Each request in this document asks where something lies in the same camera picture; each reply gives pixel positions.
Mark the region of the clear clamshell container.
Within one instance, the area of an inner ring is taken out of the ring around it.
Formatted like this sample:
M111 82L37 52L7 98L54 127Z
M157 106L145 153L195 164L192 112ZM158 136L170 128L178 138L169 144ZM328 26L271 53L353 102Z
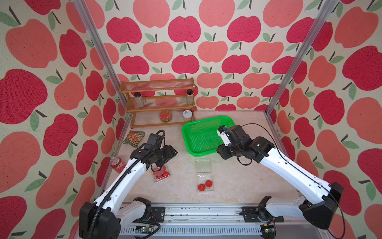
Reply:
M171 176L171 173L167 166L162 166L161 168L156 167L152 171L155 182L161 182L165 179L168 179Z
M200 194L212 193L215 188L214 178L212 174L212 162L208 158L197 158L195 160L196 174L197 174L197 191ZM211 180L213 182L213 186L211 188L206 188L204 192L200 192L198 190L199 184L205 184L207 180Z

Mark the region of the strawberry six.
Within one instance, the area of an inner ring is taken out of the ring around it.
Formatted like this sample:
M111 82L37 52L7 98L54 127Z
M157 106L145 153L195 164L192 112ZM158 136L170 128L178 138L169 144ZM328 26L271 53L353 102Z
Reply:
M198 185L198 190L199 190L200 192L204 192L205 189L206 189L206 186L205 186L204 184L199 184L199 185Z

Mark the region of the green plastic basket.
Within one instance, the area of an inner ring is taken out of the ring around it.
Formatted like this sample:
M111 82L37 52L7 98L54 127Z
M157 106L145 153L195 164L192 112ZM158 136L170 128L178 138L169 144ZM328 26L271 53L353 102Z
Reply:
M218 128L223 125L231 127L235 122L228 116L217 116L184 124L182 135L187 151L194 157L216 153L223 144L217 133Z

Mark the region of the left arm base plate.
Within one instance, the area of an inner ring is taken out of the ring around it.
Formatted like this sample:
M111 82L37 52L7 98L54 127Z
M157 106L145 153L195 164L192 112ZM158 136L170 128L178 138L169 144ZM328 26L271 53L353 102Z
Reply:
M165 207L151 207L148 222L163 223L165 218Z

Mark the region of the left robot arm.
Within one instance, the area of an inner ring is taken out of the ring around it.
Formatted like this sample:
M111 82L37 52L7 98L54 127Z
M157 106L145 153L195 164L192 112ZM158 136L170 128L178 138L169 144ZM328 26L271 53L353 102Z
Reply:
M137 197L125 207L122 204L141 176L148 170L160 171L177 155L178 152L165 143L165 134L163 129L150 134L148 141L132 152L127 165L103 194L81 207L80 238L116 239L122 227L132 223L145 224L150 220L150 200Z

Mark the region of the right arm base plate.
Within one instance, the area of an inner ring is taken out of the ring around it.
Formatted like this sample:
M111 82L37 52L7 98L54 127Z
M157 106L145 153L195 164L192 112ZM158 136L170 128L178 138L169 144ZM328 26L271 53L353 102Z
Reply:
M283 223L285 220L282 216L274 217L265 208L260 207L242 207L239 213L246 223L264 223L272 222Z

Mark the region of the strawberry eight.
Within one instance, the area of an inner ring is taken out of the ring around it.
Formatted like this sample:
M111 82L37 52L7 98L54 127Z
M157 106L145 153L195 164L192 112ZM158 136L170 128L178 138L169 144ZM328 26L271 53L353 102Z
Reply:
M206 188L211 188L213 186L213 182L211 180L207 180L205 182L205 186L206 186Z

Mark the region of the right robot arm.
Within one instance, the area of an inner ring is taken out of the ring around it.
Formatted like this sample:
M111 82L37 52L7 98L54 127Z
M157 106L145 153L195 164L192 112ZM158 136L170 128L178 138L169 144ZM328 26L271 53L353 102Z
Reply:
M240 125L222 125L217 134L223 141L217 153L223 159L239 159L243 156L255 161L274 171L302 194L295 199L266 196L250 216L264 223L284 216L304 218L319 229L329 229L336 211L340 209L339 203L344 192L339 183L328 183L314 176L287 158L266 138L258 136L252 139Z

